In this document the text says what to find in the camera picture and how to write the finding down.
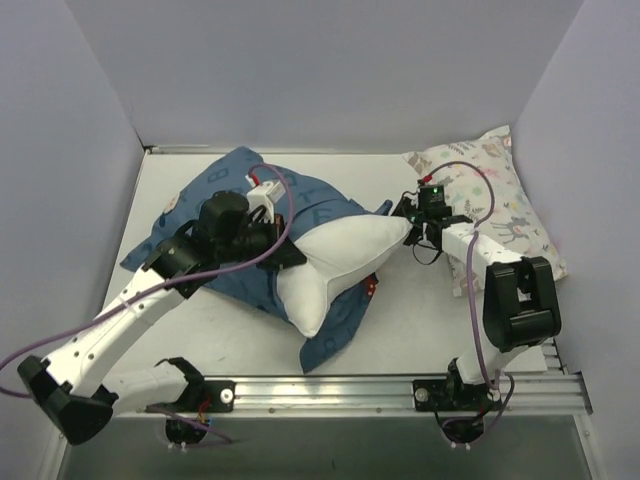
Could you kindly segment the blue letter-print pillowcase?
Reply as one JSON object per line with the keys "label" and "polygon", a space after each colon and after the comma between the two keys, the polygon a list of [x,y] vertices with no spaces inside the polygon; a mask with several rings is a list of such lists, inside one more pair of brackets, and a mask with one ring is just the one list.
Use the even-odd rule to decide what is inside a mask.
{"label": "blue letter-print pillowcase", "polygon": [[330,184],[238,147],[212,163],[154,222],[121,265],[140,268],[161,244],[193,248],[181,274],[222,269],[200,286],[292,324],[309,373],[355,336],[376,271],[408,233],[384,203],[369,212]]}

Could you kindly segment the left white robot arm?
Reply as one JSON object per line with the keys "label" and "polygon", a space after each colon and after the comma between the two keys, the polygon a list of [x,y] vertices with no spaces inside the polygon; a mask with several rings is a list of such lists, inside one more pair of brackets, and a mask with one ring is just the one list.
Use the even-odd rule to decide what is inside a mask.
{"label": "left white robot arm", "polygon": [[30,355],[19,364],[33,400],[70,444],[91,440],[121,413],[153,406],[190,411],[205,401],[204,376],[182,357],[128,374],[111,370],[158,320],[211,280],[253,265],[278,272],[304,264],[288,237],[293,215],[276,211],[281,199],[291,198],[280,184],[215,193],[196,219],[159,242],[91,324],[47,356]]}

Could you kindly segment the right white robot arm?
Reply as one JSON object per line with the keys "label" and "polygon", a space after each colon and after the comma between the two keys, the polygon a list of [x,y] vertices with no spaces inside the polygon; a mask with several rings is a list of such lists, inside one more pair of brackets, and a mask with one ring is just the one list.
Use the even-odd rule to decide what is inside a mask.
{"label": "right white robot arm", "polygon": [[450,362],[444,385],[431,397],[459,410],[482,400],[497,403],[501,371],[561,331],[550,263],[509,250],[480,233],[470,218],[455,215],[441,184],[419,180],[414,197],[404,197],[395,213],[412,226],[406,245],[455,258],[467,268],[468,280],[484,283],[482,306],[469,300],[470,350]]}

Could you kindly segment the white pillow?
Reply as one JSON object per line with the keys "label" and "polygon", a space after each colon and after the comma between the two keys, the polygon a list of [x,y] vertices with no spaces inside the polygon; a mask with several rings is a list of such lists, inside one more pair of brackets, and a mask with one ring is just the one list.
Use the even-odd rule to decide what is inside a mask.
{"label": "white pillow", "polygon": [[317,226],[294,245],[306,263],[278,273],[287,319],[307,338],[323,326],[331,303],[376,272],[403,244],[410,222],[398,216],[345,216]]}

